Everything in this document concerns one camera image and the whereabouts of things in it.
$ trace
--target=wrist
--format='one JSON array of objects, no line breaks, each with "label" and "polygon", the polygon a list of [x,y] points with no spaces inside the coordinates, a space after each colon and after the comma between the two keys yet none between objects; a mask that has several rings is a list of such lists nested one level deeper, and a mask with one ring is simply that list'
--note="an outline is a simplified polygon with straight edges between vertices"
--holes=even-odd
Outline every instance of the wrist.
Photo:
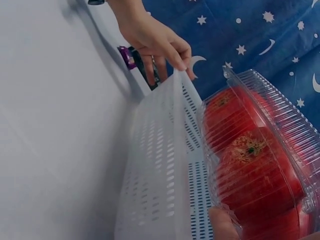
[{"label": "wrist", "polygon": [[124,19],[135,18],[146,13],[142,0],[108,0],[118,23]]}]

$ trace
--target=clear plastic container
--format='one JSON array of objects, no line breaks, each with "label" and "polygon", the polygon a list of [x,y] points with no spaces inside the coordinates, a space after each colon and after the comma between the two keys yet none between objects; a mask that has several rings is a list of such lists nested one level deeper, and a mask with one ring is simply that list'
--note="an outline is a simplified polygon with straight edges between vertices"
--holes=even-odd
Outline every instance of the clear plastic container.
[{"label": "clear plastic container", "polygon": [[254,70],[224,68],[228,87],[197,113],[208,187],[242,240],[298,240],[319,225],[320,135]]}]

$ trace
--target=purple package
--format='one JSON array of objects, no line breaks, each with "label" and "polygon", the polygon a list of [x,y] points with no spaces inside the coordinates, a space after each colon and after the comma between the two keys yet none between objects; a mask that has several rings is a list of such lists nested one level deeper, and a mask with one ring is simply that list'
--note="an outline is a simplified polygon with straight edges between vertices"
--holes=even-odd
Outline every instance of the purple package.
[{"label": "purple package", "polygon": [[129,70],[132,70],[135,67],[137,67],[136,64],[135,64],[135,60],[132,57],[132,54],[131,54],[131,52],[129,51],[129,49],[127,47],[119,46],[118,50],[119,50],[119,52],[120,52],[120,54],[121,54],[121,56],[122,56],[122,58],[123,58],[123,60],[124,60],[124,62],[126,64],[126,66],[127,66],[127,68]]}]

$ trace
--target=blue tablecloth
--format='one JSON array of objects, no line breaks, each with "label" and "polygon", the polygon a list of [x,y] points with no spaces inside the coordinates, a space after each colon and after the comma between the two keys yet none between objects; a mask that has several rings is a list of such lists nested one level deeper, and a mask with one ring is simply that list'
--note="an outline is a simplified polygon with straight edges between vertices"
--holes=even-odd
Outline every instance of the blue tablecloth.
[{"label": "blue tablecloth", "polygon": [[191,45],[198,77],[193,83],[202,99],[226,84],[223,65],[236,73],[255,69],[320,130],[320,1],[143,3],[153,17]]}]

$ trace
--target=white plastic basket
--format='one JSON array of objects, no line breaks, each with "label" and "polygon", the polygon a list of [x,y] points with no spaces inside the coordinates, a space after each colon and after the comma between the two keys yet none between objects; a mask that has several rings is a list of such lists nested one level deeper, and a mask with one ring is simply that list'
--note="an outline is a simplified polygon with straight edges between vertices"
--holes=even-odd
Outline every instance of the white plastic basket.
[{"label": "white plastic basket", "polygon": [[211,201],[196,121],[201,104],[187,74],[176,70],[139,104],[116,240],[212,239],[207,215]]}]

